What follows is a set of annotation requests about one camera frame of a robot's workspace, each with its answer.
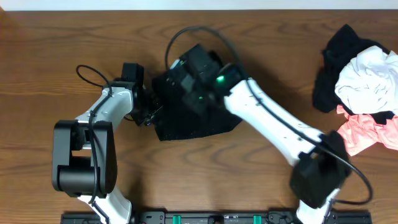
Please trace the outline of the black velvet skirt with buttons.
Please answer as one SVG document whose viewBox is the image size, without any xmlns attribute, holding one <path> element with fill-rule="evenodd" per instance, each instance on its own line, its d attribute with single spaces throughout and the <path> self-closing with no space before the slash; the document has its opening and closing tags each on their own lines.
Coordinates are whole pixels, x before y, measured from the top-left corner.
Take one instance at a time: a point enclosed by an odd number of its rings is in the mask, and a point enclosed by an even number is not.
<svg viewBox="0 0 398 224">
<path fill-rule="evenodd" d="M 182 100 L 185 90 L 167 72 L 152 79 L 162 109 L 153 124 L 160 141 L 203 138 L 232 131 L 242 119 L 224 108 L 207 108 L 200 116 Z"/>
</svg>

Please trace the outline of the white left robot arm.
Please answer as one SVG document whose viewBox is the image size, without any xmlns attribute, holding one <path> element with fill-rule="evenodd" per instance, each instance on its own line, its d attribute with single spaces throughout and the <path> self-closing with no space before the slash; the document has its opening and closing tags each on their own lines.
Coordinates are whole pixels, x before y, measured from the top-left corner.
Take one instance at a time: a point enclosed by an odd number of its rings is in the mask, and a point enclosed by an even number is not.
<svg viewBox="0 0 398 224">
<path fill-rule="evenodd" d="M 134 223 L 132 203 L 116 187 L 114 130 L 128 114 L 147 114 L 143 81 L 115 80 L 83 114 L 58 121 L 53 130 L 52 185 L 85 202 L 100 223 Z"/>
</svg>

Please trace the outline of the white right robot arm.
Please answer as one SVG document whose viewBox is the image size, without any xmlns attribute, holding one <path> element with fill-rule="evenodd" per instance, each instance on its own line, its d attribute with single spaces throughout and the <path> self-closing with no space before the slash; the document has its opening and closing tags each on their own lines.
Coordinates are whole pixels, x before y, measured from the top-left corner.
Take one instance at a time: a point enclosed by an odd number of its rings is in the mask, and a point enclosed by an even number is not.
<svg viewBox="0 0 398 224">
<path fill-rule="evenodd" d="M 265 94 L 237 65 L 178 59 L 167 71 L 193 111 L 222 103 L 268 139 L 293 167 L 290 187 L 299 199 L 302 223 L 323 223 L 341 186 L 350 175 L 342 137 L 322 133 L 291 115 Z"/>
</svg>

